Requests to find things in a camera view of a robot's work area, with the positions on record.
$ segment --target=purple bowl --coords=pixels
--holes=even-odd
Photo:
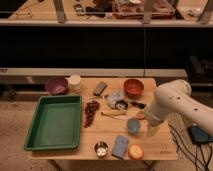
[[[51,95],[65,94],[68,81],[65,78],[51,78],[45,83],[45,90]]]

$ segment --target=plastic container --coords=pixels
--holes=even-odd
[[[79,144],[81,96],[43,96],[39,99],[24,149],[73,149]]]

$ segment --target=black backdrop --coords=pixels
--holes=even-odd
[[[213,28],[1,26],[0,67],[184,68],[213,57],[212,40]]]

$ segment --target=white object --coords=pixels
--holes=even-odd
[[[133,4],[142,4],[140,0],[129,0]]]
[[[177,112],[213,135],[213,108],[192,99],[191,87],[184,80],[175,80],[158,86],[153,101],[144,109],[144,115],[152,126],[162,123],[167,114]]]
[[[69,85],[73,91],[81,90],[81,76],[73,74],[68,78]]]

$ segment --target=orange bowl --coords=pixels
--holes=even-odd
[[[137,79],[128,79],[124,82],[123,89],[130,98],[138,98],[144,90],[144,84]]]

